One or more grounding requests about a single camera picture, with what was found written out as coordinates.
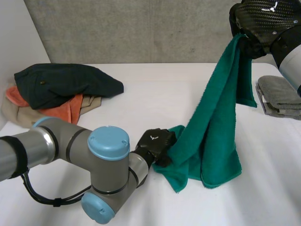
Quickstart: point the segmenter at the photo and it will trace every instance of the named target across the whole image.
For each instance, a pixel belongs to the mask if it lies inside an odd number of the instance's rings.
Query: cable
[[[32,184],[30,183],[30,180],[29,180],[28,172],[29,172],[29,170],[21,175],[23,184],[24,184],[26,190],[28,191],[29,195],[35,201],[37,201],[41,204],[52,205],[54,207],[60,207],[63,205],[74,204],[74,203],[80,201],[81,198],[84,196],[84,192],[86,192],[87,190],[89,190],[91,188],[91,186],[88,186],[85,189],[81,190],[80,192],[77,192],[76,194],[69,196],[67,198],[48,199],[34,191]]]

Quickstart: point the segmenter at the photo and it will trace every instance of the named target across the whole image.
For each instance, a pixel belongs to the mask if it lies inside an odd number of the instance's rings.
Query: gray robot arm
[[[90,131],[57,118],[43,118],[28,132],[0,137],[0,181],[63,159],[90,172],[91,188],[81,205],[90,218],[106,224],[175,140],[168,130],[150,129],[130,152],[128,134],[120,128]]]
[[[283,77],[301,96],[300,0],[242,0],[230,10],[233,35],[244,33],[240,49],[256,59],[272,54]]]

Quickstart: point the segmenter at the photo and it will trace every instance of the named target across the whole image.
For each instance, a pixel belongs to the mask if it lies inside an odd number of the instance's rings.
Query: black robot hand
[[[162,167],[171,163],[167,155],[168,149],[177,141],[174,132],[167,129],[149,129],[140,138],[136,150],[151,154],[153,161]]]
[[[239,46],[243,54],[256,59],[270,53],[273,42],[284,31],[301,25],[299,0],[243,0],[230,10],[232,35],[247,37]]]

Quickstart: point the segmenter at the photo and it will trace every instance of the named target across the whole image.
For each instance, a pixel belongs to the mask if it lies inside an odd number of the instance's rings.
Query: logo
[[[151,140],[155,140],[155,139],[158,139],[159,137],[150,137],[151,138]]]
[[[261,10],[262,11],[268,11],[268,12],[270,12],[270,11],[275,12],[275,9],[276,9],[277,5],[278,5],[278,2],[276,1],[274,7],[272,7],[272,8],[262,8]]]

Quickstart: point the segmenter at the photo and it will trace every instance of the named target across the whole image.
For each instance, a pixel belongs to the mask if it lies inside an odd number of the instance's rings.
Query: green towel
[[[257,107],[251,82],[251,59],[240,56],[237,35],[226,47],[187,127],[171,128],[178,138],[168,150],[172,164],[153,165],[176,192],[188,178],[217,187],[241,174],[235,138],[235,105]]]

